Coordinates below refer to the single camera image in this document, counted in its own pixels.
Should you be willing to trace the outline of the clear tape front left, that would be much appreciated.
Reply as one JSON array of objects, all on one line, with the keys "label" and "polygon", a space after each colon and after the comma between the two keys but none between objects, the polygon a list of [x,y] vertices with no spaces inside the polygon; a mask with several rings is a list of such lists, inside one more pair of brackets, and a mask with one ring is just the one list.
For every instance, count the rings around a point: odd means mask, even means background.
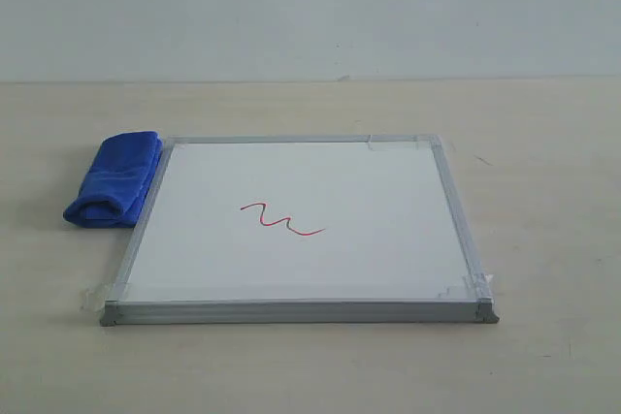
[{"label": "clear tape front left", "polygon": [[91,314],[116,312],[130,289],[128,283],[99,283],[80,292],[80,311]]}]

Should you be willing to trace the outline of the clear tape back right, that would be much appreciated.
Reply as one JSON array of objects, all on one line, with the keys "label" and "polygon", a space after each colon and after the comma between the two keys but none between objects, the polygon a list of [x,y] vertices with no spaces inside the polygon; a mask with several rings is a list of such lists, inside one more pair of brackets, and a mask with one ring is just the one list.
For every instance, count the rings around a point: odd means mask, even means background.
[{"label": "clear tape back right", "polygon": [[370,135],[366,144],[370,151],[417,150],[419,148],[416,136]]}]

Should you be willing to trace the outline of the blue cloth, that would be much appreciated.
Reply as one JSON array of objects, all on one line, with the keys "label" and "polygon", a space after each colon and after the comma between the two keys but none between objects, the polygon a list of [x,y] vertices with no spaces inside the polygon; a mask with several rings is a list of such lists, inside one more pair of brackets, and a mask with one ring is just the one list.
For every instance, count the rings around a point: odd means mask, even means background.
[{"label": "blue cloth", "polygon": [[104,140],[65,221],[82,228],[131,228],[138,222],[163,143],[153,131]]}]

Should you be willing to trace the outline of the white board with aluminium frame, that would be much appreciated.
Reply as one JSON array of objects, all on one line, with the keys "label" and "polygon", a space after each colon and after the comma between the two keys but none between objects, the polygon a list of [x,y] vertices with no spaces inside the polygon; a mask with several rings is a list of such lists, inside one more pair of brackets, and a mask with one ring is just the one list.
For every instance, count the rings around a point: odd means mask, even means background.
[{"label": "white board with aluminium frame", "polygon": [[102,324],[497,323],[441,140],[369,136],[168,140]]}]

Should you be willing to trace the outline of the clear tape front right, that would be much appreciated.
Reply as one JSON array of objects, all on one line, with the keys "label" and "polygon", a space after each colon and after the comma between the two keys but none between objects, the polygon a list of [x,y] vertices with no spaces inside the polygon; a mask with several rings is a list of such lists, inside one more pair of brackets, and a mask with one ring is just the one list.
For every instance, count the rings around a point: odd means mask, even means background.
[{"label": "clear tape front right", "polygon": [[491,287],[493,278],[493,274],[484,272],[465,275],[463,281],[468,296],[478,302],[492,302],[494,300]]}]

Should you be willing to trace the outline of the clear tape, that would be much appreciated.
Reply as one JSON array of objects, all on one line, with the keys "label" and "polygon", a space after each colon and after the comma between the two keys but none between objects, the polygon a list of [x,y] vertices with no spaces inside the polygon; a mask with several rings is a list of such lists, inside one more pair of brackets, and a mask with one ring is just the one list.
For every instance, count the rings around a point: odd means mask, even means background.
[{"label": "clear tape", "polygon": [[128,283],[99,283],[80,292],[80,311],[91,314],[116,312],[130,289]]},{"label": "clear tape", "polygon": [[416,136],[370,135],[366,144],[370,151],[417,150],[419,148]]},{"label": "clear tape", "polygon": [[478,302],[492,302],[494,300],[491,287],[493,278],[493,274],[484,272],[465,275],[463,281],[468,296]]}]

